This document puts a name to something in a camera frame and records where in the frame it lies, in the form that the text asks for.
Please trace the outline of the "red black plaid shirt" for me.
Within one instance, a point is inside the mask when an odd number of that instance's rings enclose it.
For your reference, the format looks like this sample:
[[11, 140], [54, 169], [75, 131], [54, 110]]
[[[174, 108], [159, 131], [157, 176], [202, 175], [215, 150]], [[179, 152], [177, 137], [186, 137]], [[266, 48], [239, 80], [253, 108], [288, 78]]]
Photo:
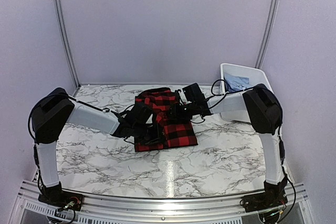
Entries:
[[150, 129], [153, 130], [149, 141], [139, 137], [134, 139], [136, 152], [155, 151], [169, 148], [197, 145], [193, 126], [190, 121], [180, 123], [170, 120], [166, 113], [172, 105], [178, 104], [178, 98], [170, 88], [145, 90], [135, 97], [136, 103], [144, 103], [153, 110]]

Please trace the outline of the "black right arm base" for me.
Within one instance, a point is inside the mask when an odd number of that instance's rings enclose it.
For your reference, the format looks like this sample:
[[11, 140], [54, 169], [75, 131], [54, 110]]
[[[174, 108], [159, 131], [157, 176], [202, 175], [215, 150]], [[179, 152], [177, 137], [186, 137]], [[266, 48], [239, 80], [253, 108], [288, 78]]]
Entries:
[[276, 185], [264, 181], [264, 192], [243, 196], [240, 205], [246, 212], [286, 205], [288, 202], [285, 193], [287, 183], [288, 179], [286, 177]]

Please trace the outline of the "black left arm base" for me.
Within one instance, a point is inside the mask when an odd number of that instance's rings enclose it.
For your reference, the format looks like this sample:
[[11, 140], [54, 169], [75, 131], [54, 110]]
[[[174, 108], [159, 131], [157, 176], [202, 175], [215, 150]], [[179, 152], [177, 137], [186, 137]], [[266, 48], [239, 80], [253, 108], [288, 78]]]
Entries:
[[83, 203], [83, 195], [64, 191], [61, 183], [53, 187], [40, 186], [40, 195], [38, 200], [40, 202], [52, 205], [62, 210], [68, 208], [75, 211], [80, 211]]

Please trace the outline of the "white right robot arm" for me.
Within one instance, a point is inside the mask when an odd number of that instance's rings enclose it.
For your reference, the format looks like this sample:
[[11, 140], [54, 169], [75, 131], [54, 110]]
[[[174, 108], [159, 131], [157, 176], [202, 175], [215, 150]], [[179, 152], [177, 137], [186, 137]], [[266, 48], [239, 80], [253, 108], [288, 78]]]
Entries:
[[262, 83], [234, 93], [212, 94], [210, 97], [205, 97], [197, 83], [182, 90], [186, 102], [177, 101], [169, 108], [166, 115], [170, 120], [187, 122], [195, 115], [204, 118], [213, 114], [247, 112], [247, 122], [259, 134], [263, 146], [265, 182], [277, 185], [283, 181], [286, 176], [283, 168], [285, 148], [281, 139], [283, 110], [271, 90]]

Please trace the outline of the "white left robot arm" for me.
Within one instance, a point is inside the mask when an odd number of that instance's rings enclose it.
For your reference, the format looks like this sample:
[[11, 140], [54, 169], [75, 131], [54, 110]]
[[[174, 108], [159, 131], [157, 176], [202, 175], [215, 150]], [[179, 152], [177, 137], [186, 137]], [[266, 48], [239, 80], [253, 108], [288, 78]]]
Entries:
[[141, 144], [154, 144], [164, 139], [155, 122], [154, 111], [137, 102], [118, 113], [100, 109], [69, 96], [65, 89], [56, 88], [40, 99], [28, 116], [28, 132], [35, 144], [36, 165], [45, 196], [54, 205], [66, 202], [66, 193], [59, 189], [56, 145], [66, 124], [85, 126], [124, 140], [133, 137]]

